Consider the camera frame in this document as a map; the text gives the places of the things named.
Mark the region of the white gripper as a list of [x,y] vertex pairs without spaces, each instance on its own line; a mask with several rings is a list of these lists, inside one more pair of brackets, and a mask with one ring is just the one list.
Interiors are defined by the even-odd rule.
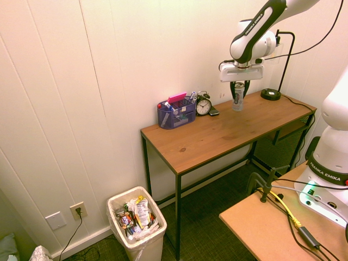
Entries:
[[235,63],[221,63],[219,65],[220,81],[230,82],[230,90],[233,100],[235,100],[235,84],[238,81],[244,81],[243,97],[246,96],[250,87],[251,80],[259,80],[263,77],[264,65],[255,64],[247,68],[239,68]]

